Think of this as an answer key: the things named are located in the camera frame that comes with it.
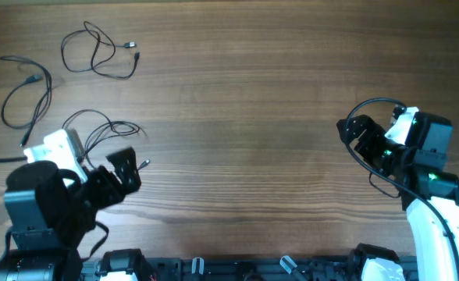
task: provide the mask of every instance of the wood grain surface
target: wood grain surface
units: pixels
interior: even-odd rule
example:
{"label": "wood grain surface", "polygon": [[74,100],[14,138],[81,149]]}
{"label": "wood grain surface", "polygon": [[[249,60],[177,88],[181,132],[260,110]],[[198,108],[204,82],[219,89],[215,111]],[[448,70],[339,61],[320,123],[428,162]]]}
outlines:
{"label": "wood grain surface", "polygon": [[[64,68],[60,42],[84,20],[117,44],[137,42],[132,78]],[[75,38],[68,63],[88,67],[94,44]],[[127,74],[134,51],[118,50],[101,71]],[[0,7],[1,55],[30,57],[54,80],[51,108],[28,145],[82,108],[147,132],[91,153],[94,163],[108,165],[105,155],[132,145],[139,161],[151,159],[141,190],[98,214],[111,233],[96,256],[139,247],[148,257],[306,257],[347,254],[358,243],[414,254],[400,201],[368,185],[338,137],[336,121],[367,98],[399,98],[451,119],[446,169],[459,175],[459,2]],[[0,61],[0,108],[36,72]],[[27,121],[43,92],[42,83],[19,90],[7,118]],[[391,110],[373,105],[364,113],[387,124]],[[85,138],[102,122],[86,114],[73,125]],[[0,120],[0,157],[22,155],[23,135]],[[10,224],[4,182],[19,165],[0,165],[0,255]],[[86,236],[83,256],[101,235]]]}

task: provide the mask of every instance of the wooden table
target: wooden table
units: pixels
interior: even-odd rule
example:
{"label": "wooden table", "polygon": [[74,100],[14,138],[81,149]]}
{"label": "wooden table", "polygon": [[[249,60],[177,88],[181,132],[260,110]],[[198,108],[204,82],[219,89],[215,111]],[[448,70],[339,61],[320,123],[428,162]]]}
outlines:
{"label": "wooden table", "polygon": [[[60,42],[84,20],[117,44],[136,41],[141,59],[132,78],[63,67]],[[71,41],[69,64],[88,67],[94,44],[89,36]],[[141,190],[99,213],[111,233],[97,257],[130,247],[148,257],[305,257],[347,254],[358,243],[414,254],[400,200],[368,185],[338,137],[336,121],[367,98],[399,98],[451,119],[446,169],[459,175],[458,2],[0,7],[1,55],[30,57],[54,80],[51,108],[29,146],[82,108],[139,123],[148,134],[91,152],[106,164],[105,155],[132,145],[139,161],[151,159]],[[120,49],[102,71],[128,73],[132,62],[133,50]],[[32,73],[0,61],[0,108]],[[30,118],[42,84],[15,94],[9,120]],[[364,112],[387,124],[392,108]],[[85,138],[102,122],[87,114],[73,125]],[[22,155],[23,135],[0,120],[0,157]],[[10,224],[4,182],[19,165],[0,165],[0,255]],[[101,235],[86,236],[82,256]]]}

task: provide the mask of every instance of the white plastic part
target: white plastic part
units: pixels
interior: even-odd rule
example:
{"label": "white plastic part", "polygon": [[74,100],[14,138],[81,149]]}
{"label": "white plastic part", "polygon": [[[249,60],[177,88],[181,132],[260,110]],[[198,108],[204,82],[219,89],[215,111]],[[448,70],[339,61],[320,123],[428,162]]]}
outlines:
{"label": "white plastic part", "polygon": [[398,117],[397,121],[387,130],[384,136],[398,144],[404,144],[416,112],[418,112],[418,108],[416,107],[407,108],[407,111]]}
{"label": "white plastic part", "polygon": [[361,281],[404,281],[401,265],[384,258],[369,258],[363,266]]}
{"label": "white plastic part", "polygon": [[125,271],[121,272],[108,272],[106,276],[102,276],[100,281],[137,281],[136,273],[126,274]]}
{"label": "white plastic part", "polygon": [[[431,197],[428,202],[447,221],[455,236],[459,254],[459,206],[456,206],[453,200],[439,197]],[[416,199],[407,208],[407,219],[415,240],[418,279],[421,281],[457,280],[450,242],[434,213]]]}
{"label": "white plastic part", "polygon": [[[44,144],[33,148],[27,148],[23,153],[28,158],[28,162],[49,160],[54,162],[60,169],[74,171],[82,183],[87,181],[87,176],[77,161],[72,141],[65,130],[57,130],[44,137]],[[65,185],[69,186],[73,181],[64,179]]]}

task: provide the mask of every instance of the wooden tabletop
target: wooden tabletop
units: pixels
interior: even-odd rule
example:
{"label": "wooden tabletop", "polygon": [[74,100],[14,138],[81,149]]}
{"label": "wooden tabletop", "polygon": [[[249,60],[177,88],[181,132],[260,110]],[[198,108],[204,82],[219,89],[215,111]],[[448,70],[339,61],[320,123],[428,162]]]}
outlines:
{"label": "wooden tabletop", "polygon": [[[103,72],[65,69],[60,43],[89,20],[117,44]],[[73,39],[66,58],[89,66],[95,41]],[[111,48],[102,47],[105,57]],[[143,185],[98,214],[111,233],[105,251],[139,247],[147,257],[305,257],[347,254],[358,243],[415,254],[400,200],[368,184],[339,140],[336,122],[360,101],[398,98],[451,119],[446,171],[459,175],[459,2],[190,2],[0,7],[0,56],[23,55],[53,78],[47,114],[28,146],[77,110],[140,124],[147,136],[100,144],[104,156],[132,145]],[[0,61],[0,111],[6,95],[37,69]],[[26,122],[42,82],[20,89],[6,107]],[[364,110],[387,125],[392,105]],[[102,117],[73,126],[87,135]],[[22,155],[24,130],[0,119],[0,157]],[[5,178],[21,163],[0,164],[0,255],[10,224]],[[380,186],[395,193],[393,187]],[[86,256],[102,235],[89,233]]]}

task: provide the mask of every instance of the cable connector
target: cable connector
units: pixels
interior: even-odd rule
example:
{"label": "cable connector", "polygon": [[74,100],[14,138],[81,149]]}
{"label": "cable connector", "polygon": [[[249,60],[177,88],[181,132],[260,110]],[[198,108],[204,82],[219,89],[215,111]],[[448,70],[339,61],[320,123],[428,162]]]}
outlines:
{"label": "cable connector", "polygon": [[25,84],[35,83],[41,79],[41,76],[38,74],[32,75],[25,80]]}
{"label": "cable connector", "polygon": [[124,48],[136,48],[136,42],[127,42],[123,45]]}

